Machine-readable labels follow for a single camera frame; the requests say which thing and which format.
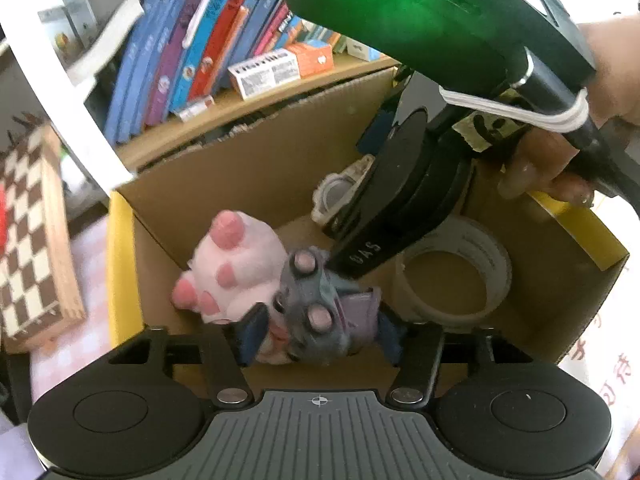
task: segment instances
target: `small box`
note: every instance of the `small box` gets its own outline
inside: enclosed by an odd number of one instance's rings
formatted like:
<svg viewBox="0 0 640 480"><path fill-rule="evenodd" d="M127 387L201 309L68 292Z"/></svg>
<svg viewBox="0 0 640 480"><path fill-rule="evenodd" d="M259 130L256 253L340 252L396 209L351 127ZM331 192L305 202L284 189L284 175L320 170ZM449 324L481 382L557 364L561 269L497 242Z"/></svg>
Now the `small box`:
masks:
<svg viewBox="0 0 640 480"><path fill-rule="evenodd" d="M290 44L286 48L298 59L300 77L326 72L334 67L332 47L324 41L308 40Z"/></svg>
<svg viewBox="0 0 640 480"><path fill-rule="evenodd" d="M360 43L359 41L347 38L347 52L350 56L357 57L364 61L375 61L380 59L380 53L375 48Z"/></svg>
<svg viewBox="0 0 640 480"><path fill-rule="evenodd" d="M236 63L229 74L244 100L300 79L296 56L284 48Z"/></svg>

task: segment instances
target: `chinese character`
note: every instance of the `chinese character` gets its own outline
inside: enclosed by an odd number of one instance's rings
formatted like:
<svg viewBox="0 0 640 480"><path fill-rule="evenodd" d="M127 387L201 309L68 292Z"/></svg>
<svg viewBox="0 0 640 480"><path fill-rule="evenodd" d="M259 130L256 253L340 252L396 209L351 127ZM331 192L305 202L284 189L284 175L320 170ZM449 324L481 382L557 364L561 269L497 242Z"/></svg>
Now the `chinese character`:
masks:
<svg viewBox="0 0 640 480"><path fill-rule="evenodd" d="M616 394L613 391L613 388L607 384L607 381L605 381L602 386L600 395L606 401L607 406L613 406L616 403Z"/></svg>
<svg viewBox="0 0 640 480"><path fill-rule="evenodd" d="M571 361L582 361L584 359L584 345L586 341L584 339L578 339L575 344L575 352L571 356Z"/></svg>
<svg viewBox="0 0 640 480"><path fill-rule="evenodd" d="M631 375L631 365L624 353L618 356L618 364L614 368L614 371L616 373L616 377L622 381L622 384L626 384L625 377L629 377Z"/></svg>

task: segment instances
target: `clear tape roll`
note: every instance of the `clear tape roll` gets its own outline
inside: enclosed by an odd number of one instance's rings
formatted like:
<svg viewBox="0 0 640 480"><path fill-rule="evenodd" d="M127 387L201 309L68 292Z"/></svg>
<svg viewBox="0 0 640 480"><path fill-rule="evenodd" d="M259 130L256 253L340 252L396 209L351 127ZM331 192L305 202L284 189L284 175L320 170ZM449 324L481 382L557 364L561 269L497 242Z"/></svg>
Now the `clear tape roll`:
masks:
<svg viewBox="0 0 640 480"><path fill-rule="evenodd" d="M486 305L473 314L450 314L423 301L412 289L404 270L406 264L420 254L443 251L456 254L473 265L484 279ZM423 314L430 320L449 327L477 324L494 311L511 288L511 260L502 245L478 222L459 216L448 217L437 229L396 256L394 305L403 312Z"/></svg>

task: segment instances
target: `pink checkered tablecloth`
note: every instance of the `pink checkered tablecloth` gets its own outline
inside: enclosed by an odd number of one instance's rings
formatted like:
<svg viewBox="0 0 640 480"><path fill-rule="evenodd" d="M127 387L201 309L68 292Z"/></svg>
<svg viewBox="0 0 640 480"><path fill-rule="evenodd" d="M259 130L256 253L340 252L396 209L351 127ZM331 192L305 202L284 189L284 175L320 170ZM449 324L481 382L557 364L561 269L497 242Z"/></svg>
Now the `pink checkered tablecloth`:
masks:
<svg viewBox="0 0 640 480"><path fill-rule="evenodd" d="M71 255L86 320L51 345L31 352L31 389L35 402L48 390L108 352L106 288L107 217L71 240Z"/></svg>

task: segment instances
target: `plush toy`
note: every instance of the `plush toy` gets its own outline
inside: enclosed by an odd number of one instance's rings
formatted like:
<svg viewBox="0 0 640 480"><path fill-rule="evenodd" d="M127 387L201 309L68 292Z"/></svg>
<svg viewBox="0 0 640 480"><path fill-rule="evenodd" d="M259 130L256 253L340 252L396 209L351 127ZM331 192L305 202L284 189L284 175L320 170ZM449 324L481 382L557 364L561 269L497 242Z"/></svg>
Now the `plush toy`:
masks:
<svg viewBox="0 0 640 480"><path fill-rule="evenodd" d="M206 323L242 319L255 303L270 311L270 329L257 360L290 362L284 318L273 308L287 253L278 235L264 222L241 212L223 211L214 219L175 284L177 308L199 312Z"/></svg>

